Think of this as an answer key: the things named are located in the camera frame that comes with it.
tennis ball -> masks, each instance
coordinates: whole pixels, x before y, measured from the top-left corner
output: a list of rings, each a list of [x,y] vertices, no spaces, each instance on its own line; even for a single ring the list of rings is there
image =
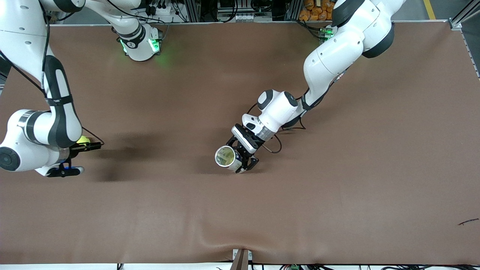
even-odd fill
[[[77,144],[87,144],[87,143],[90,143],[90,139],[86,136],[83,136],[83,135],[77,141]]]

yellow floor line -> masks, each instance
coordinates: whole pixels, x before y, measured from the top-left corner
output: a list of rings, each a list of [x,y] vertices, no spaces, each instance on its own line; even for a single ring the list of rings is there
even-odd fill
[[[425,4],[425,8],[427,9],[428,18],[430,20],[436,20],[435,14],[433,13],[432,4],[430,4],[430,0],[423,0],[423,3]]]

green led light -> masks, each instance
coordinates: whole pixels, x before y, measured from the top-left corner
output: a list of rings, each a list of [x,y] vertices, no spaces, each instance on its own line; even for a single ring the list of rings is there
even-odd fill
[[[327,41],[334,36],[332,28],[321,28],[320,29],[320,40]]]
[[[158,52],[160,50],[157,40],[148,39],[148,43],[150,43],[150,46],[152,47],[153,52]]]
[[[122,45],[122,47],[123,47],[123,51],[124,51],[125,53],[127,53],[127,49],[125,48],[125,44],[123,44],[123,41],[122,41],[122,40],[120,40],[120,43],[121,43],[121,45]]]

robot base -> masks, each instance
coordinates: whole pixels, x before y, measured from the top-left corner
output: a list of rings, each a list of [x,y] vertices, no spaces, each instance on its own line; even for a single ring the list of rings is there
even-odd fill
[[[142,26],[145,28],[146,34],[136,48],[130,48],[129,42],[125,44],[120,40],[125,55],[134,61],[149,60],[154,55],[160,55],[161,51],[163,32],[147,24],[142,24]]]

metal frame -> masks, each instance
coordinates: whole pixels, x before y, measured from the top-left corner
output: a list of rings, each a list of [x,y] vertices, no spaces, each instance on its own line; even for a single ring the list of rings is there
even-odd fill
[[[197,5],[196,0],[185,0],[185,7],[187,9],[187,14],[190,22],[198,23],[200,21],[200,6]]]
[[[460,30],[460,33],[462,34],[463,42],[465,43],[465,47],[467,47],[468,55],[470,56],[470,60],[472,60],[473,68],[475,69],[475,72],[477,73],[477,76],[480,80],[480,73],[477,68],[477,65],[475,64],[475,61],[473,60],[472,53],[470,52],[470,48],[468,47],[467,40],[465,39],[465,36],[463,35],[463,31]]]
[[[288,7],[287,13],[285,14],[285,20],[298,19],[302,8],[302,0],[293,0],[292,2],[290,2],[290,6]]]
[[[462,28],[461,23],[471,18],[478,6],[480,6],[480,0],[471,0],[455,17],[448,20],[450,28],[452,30],[460,30]]]

